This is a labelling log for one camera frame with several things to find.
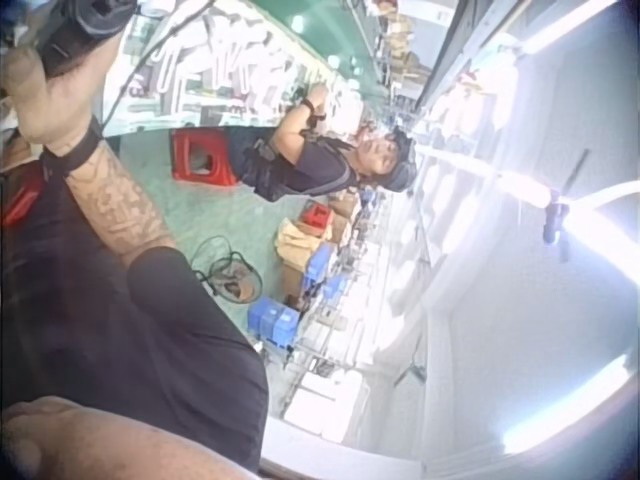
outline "red stool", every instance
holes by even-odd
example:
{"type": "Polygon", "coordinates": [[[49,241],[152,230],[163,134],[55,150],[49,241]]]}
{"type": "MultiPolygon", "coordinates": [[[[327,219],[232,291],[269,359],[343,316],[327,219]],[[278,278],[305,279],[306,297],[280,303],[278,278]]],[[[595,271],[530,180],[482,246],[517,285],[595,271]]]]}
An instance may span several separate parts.
{"type": "Polygon", "coordinates": [[[302,214],[302,222],[311,227],[327,228],[331,222],[331,209],[318,202],[313,202],[302,214]]]}
{"type": "Polygon", "coordinates": [[[9,192],[7,206],[2,211],[2,226],[4,227],[15,225],[26,217],[45,184],[42,164],[39,161],[31,162],[22,167],[21,171],[13,174],[20,176],[12,180],[15,182],[14,185],[19,185],[19,187],[14,192],[9,192]]]}
{"type": "Polygon", "coordinates": [[[229,187],[238,179],[231,170],[227,139],[217,128],[182,128],[171,132],[173,144],[173,178],[185,182],[205,183],[229,187]],[[206,173],[194,172],[191,157],[196,148],[211,159],[211,169],[206,173]]]}

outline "person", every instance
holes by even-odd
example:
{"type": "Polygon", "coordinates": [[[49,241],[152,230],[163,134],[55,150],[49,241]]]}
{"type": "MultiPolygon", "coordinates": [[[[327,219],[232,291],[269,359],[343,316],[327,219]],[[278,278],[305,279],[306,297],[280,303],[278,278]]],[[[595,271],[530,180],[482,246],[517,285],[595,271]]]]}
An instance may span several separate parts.
{"type": "Polygon", "coordinates": [[[278,127],[210,129],[227,142],[235,177],[271,202],[284,195],[327,195],[361,185],[394,192],[409,188],[417,174],[415,152],[401,129],[373,138],[357,135],[355,143],[347,143],[309,128],[322,127],[328,94],[325,85],[314,86],[278,127]]]}
{"type": "Polygon", "coordinates": [[[2,420],[5,480],[258,479],[184,437],[59,397],[14,405],[2,420]]]}
{"type": "Polygon", "coordinates": [[[3,232],[2,408],[66,398],[256,472],[269,400],[262,360],[92,119],[119,41],[49,81],[28,48],[11,51],[1,72],[22,138],[44,145],[47,177],[26,217],[3,232]]]}

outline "cap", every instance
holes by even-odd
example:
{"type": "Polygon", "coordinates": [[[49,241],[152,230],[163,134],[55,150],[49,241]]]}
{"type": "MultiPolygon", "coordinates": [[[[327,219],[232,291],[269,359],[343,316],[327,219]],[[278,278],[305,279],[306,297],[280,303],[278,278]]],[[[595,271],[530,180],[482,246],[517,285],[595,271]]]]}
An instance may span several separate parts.
{"type": "Polygon", "coordinates": [[[387,190],[403,192],[413,185],[418,174],[413,148],[415,142],[399,127],[393,130],[392,135],[398,146],[398,161],[389,173],[380,175],[375,180],[387,190]]]}

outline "watch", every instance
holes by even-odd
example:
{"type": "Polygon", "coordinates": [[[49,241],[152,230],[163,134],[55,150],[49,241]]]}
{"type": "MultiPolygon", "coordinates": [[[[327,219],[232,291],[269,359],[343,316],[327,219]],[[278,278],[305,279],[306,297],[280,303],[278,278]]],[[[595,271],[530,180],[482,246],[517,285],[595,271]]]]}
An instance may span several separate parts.
{"type": "Polygon", "coordinates": [[[71,172],[82,166],[93,155],[102,140],[104,140],[104,137],[102,136],[100,124],[96,117],[93,117],[91,123],[89,123],[87,133],[82,137],[80,143],[66,155],[58,157],[45,147],[40,160],[42,160],[47,176],[67,178],[71,172]]]}

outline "blue crate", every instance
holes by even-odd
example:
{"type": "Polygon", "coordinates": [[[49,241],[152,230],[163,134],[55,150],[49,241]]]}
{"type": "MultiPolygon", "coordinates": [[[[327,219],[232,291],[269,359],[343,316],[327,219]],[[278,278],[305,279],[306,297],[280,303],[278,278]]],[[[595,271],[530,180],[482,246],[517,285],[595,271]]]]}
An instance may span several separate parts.
{"type": "Polygon", "coordinates": [[[334,297],[339,297],[347,289],[347,283],[349,279],[346,275],[336,275],[327,280],[322,287],[322,294],[325,299],[332,300],[334,297]]]}
{"type": "Polygon", "coordinates": [[[249,332],[259,337],[271,338],[273,327],[284,308],[284,305],[272,298],[260,297],[249,307],[249,332]]]}
{"type": "Polygon", "coordinates": [[[323,243],[313,253],[302,278],[303,291],[309,290],[314,284],[324,280],[332,254],[333,246],[330,243],[323,243]]]}
{"type": "Polygon", "coordinates": [[[293,343],[299,321],[300,312],[289,307],[284,307],[276,320],[273,328],[273,336],[269,340],[280,348],[287,348],[293,343]]]}

